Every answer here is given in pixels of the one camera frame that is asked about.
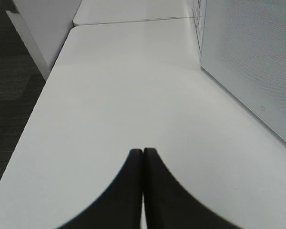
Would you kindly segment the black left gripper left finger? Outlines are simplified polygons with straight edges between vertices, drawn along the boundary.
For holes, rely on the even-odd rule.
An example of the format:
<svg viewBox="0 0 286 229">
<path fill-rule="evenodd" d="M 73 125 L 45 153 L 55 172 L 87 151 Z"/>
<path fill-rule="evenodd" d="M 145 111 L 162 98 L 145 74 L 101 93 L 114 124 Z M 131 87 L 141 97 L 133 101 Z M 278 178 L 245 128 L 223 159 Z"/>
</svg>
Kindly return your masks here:
<svg viewBox="0 0 286 229">
<path fill-rule="evenodd" d="M 139 229 L 142 212 L 143 152 L 132 149 L 107 189 L 61 229 Z"/>
</svg>

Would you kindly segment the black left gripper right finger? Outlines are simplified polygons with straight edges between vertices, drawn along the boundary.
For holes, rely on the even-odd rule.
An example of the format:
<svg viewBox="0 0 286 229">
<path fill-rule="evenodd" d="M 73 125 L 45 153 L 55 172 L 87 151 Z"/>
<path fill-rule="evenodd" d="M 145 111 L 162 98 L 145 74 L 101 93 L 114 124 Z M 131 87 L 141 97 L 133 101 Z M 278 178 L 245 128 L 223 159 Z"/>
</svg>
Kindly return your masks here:
<svg viewBox="0 0 286 229">
<path fill-rule="evenodd" d="M 143 152 L 143 196 L 149 229 L 235 229 L 190 195 L 154 148 Z"/>
</svg>

